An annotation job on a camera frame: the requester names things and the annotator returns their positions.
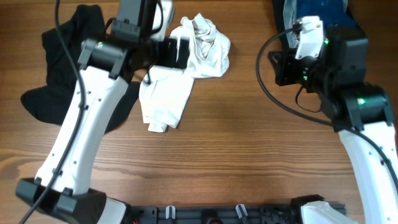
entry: blue cloth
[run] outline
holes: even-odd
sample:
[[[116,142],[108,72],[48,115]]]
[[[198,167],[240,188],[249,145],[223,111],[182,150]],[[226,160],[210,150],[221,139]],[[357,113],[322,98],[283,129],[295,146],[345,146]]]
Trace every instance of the blue cloth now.
[[[297,0],[285,0],[284,4],[284,24],[285,30],[293,27],[293,23],[296,20],[297,10],[296,10]],[[298,44],[296,36],[293,32],[289,32],[286,34],[287,42],[289,43],[290,48],[295,48]]]
[[[346,15],[343,1],[337,0],[297,0],[297,17],[319,16],[323,28],[335,25],[355,27],[357,22]]]

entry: wood grain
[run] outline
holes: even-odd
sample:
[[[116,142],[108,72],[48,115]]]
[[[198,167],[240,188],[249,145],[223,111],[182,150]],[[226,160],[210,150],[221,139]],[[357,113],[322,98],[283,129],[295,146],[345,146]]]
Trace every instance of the wood grain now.
[[[207,0],[174,0],[179,1],[207,1]],[[242,1],[242,0],[219,0],[219,1]],[[37,4],[37,3],[54,3],[55,0],[0,0],[0,4]],[[62,3],[89,3],[89,2],[120,2],[120,0],[60,0]]]
[[[367,79],[388,92],[398,111],[397,3],[352,4],[370,41]],[[68,20],[76,5],[62,4],[60,20]],[[117,3],[99,5],[104,18],[116,15]],[[45,85],[40,35],[53,28],[53,7],[0,5],[0,223],[16,223],[27,211],[14,195],[17,181],[35,175],[60,129],[35,120],[19,101],[25,91]],[[287,203],[292,197],[320,194],[345,203],[348,216],[363,223],[352,166],[338,136],[278,108],[259,88],[256,55],[276,32],[271,3],[177,1],[175,7],[172,28],[182,16],[193,18],[200,12],[231,39],[231,67],[222,78],[195,81],[177,129],[148,132],[137,102],[127,121],[104,137],[92,187],[132,205],[156,206]],[[267,62],[262,74],[278,99],[297,108],[298,86],[277,87]],[[304,94],[300,102],[317,108],[314,99]],[[58,223],[38,213],[29,221]]]

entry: green led light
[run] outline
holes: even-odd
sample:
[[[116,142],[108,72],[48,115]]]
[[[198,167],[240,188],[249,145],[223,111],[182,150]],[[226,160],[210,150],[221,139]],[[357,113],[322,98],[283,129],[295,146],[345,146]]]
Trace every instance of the green led light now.
[[[104,43],[102,43],[102,42],[100,41],[100,42],[98,42],[98,43],[95,45],[95,47],[96,47],[96,48],[102,48],[102,47],[104,47]]]
[[[366,100],[364,98],[358,98],[358,104],[363,105],[366,103]]]

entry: black cloth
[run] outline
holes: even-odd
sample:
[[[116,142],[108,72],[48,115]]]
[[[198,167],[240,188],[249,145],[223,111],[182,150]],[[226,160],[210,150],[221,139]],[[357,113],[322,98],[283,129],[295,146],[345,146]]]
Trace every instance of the black cloth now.
[[[77,65],[81,43],[90,35],[102,32],[104,19],[97,5],[79,5],[71,20],[60,26],[68,50]],[[42,34],[42,44],[46,52],[47,86],[29,90],[21,96],[25,109],[39,121],[51,124],[63,123],[68,112],[76,85],[65,51],[62,49],[55,29]],[[109,120],[106,132],[117,128],[128,116],[138,99],[138,82],[129,84]]]

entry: white cloth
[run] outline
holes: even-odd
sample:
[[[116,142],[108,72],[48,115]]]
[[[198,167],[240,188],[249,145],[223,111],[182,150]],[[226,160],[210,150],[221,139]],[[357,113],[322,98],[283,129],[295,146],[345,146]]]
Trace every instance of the white cloth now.
[[[141,82],[139,98],[149,131],[162,133],[167,126],[176,128],[194,78],[221,77],[229,67],[231,42],[210,20],[198,14],[192,21],[183,17],[181,25],[172,31],[170,38],[177,39],[177,48],[181,39],[189,39],[187,69],[153,66],[149,70],[151,84]]]

